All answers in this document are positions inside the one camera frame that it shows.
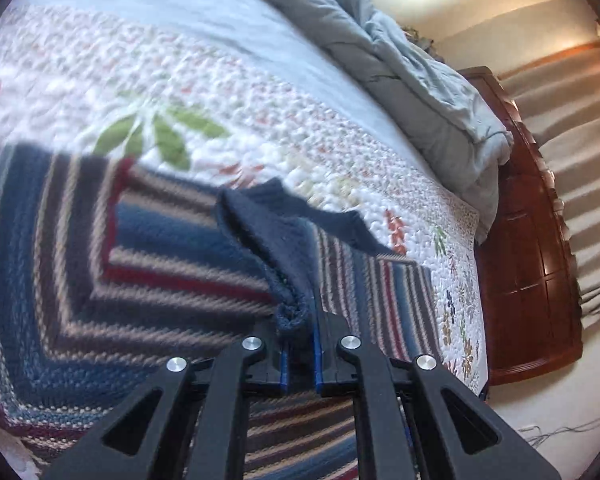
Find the striped knitted sweater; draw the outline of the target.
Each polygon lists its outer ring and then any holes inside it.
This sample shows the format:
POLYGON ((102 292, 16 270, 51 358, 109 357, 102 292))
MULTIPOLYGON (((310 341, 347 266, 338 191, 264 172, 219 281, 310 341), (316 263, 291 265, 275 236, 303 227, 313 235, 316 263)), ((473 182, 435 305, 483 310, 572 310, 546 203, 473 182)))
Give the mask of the striped knitted sweater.
POLYGON ((272 179, 230 190, 132 160, 0 146, 0 431, 47 467, 171 356, 309 306, 387 356, 438 354, 430 271, 359 214, 272 179))

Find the dark wooden bed footboard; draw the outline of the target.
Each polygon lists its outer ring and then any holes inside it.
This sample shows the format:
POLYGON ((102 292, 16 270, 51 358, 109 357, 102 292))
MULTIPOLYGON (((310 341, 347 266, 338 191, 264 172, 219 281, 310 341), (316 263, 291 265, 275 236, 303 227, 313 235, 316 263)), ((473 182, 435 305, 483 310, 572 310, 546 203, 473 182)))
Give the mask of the dark wooden bed footboard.
POLYGON ((514 100, 486 66, 462 74, 514 139, 498 174, 498 214, 476 249, 490 383, 505 385, 582 356, 577 265, 555 178, 514 100))

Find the grey rumpled comforter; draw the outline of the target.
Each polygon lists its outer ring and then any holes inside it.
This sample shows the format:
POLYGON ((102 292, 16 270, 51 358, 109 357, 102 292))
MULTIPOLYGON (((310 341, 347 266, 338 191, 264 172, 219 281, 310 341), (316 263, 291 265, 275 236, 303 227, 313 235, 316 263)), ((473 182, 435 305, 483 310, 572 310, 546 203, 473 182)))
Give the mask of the grey rumpled comforter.
POLYGON ((475 208, 483 243, 513 137, 476 88, 408 40, 373 0, 266 1, 370 94, 438 180, 475 208))

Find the beige pleated curtain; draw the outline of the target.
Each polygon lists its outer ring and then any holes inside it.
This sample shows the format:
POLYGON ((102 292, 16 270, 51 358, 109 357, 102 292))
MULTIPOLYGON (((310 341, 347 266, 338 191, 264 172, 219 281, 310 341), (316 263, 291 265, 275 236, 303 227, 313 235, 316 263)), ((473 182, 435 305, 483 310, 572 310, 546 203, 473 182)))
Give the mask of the beige pleated curtain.
POLYGON ((600 318, 600 44, 501 78, 554 174, 577 260, 583 322, 600 318))

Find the floral quilted bedspread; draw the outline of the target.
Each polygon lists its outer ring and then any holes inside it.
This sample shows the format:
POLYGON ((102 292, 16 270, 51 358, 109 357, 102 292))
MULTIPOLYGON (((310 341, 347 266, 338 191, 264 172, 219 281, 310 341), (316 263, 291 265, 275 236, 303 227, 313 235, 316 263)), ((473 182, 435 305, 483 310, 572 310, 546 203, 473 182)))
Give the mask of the floral quilted bedspread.
MULTIPOLYGON (((443 365, 488 381, 474 212, 308 92, 207 41, 68 6, 0 19, 0 146, 132 160, 212 188, 276 179, 311 207, 354 211, 430 271, 443 365)), ((44 469, 0 431, 23 479, 44 469)))

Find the light blue bed sheet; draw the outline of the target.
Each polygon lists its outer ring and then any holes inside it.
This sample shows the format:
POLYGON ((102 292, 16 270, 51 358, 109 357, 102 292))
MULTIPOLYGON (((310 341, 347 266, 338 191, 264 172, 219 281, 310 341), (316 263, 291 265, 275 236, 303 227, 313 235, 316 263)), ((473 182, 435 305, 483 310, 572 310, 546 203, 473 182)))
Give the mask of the light blue bed sheet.
POLYGON ((202 38, 309 92, 423 174, 427 163, 390 116, 322 49, 265 0, 16 0, 117 15, 202 38))

